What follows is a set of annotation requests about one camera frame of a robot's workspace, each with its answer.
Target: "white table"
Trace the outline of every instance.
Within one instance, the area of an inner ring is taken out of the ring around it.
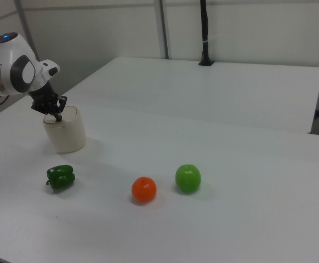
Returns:
[[[134,108],[107,104],[91,84],[114,63],[67,93],[88,136],[75,153],[54,152],[30,98],[0,113],[0,258],[319,263],[319,136],[154,113],[130,91]],[[174,186],[185,163],[202,174],[188,196]],[[77,179],[53,193],[46,170],[59,164]],[[130,197],[140,176],[158,188],[147,205]]]
[[[309,133],[319,68],[118,58],[70,94],[84,104]]]

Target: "green bell pepper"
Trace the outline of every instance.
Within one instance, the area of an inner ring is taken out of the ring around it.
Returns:
[[[73,167],[70,165],[59,165],[56,167],[52,167],[47,170],[48,181],[46,185],[51,186],[53,189],[60,189],[67,187],[72,184],[75,180],[75,175],[73,173]]]

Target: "apple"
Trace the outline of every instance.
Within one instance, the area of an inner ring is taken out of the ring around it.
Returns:
[[[175,173],[175,182],[184,193],[195,192],[201,183],[201,175],[196,166],[184,164]]]

